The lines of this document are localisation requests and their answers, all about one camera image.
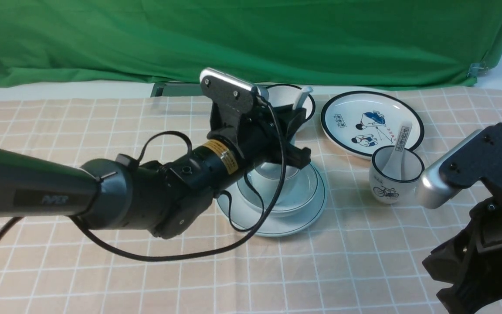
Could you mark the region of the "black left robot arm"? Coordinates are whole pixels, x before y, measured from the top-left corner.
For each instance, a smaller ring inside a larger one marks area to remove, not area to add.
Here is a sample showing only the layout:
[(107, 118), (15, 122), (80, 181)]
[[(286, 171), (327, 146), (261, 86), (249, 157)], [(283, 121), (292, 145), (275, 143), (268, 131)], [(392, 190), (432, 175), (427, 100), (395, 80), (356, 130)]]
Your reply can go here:
[(302, 169), (291, 138), (306, 110), (213, 104), (207, 142), (161, 164), (119, 154), (80, 168), (0, 149), (0, 217), (68, 216), (90, 230), (182, 234), (233, 183), (264, 162)]

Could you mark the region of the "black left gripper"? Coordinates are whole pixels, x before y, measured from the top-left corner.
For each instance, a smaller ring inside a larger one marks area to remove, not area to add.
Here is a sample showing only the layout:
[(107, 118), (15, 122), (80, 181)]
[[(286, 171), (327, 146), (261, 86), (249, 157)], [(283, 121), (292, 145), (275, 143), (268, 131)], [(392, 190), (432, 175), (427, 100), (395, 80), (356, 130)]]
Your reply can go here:
[(213, 103), (210, 114), (210, 139), (227, 146), (223, 155), (227, 169), (237, 170), (273, 163), (303, 169), (311, 162), (311, 150), (292, 143), (295, 134), (305, 123), (304, 108), (291, 105), (273, 107), (255, 105), (246, 114)]

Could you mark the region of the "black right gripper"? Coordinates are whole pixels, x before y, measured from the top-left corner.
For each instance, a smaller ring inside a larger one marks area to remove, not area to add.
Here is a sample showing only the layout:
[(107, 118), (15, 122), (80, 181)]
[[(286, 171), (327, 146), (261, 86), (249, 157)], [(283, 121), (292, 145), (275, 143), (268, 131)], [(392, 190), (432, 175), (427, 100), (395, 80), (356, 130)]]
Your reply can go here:
[(475, 314), (502, 300), (502, 199), (484, 199), (470, 222), (438, 245), (422, 264), (432, 280), (448, 283), (436, 294), (449, 314)]

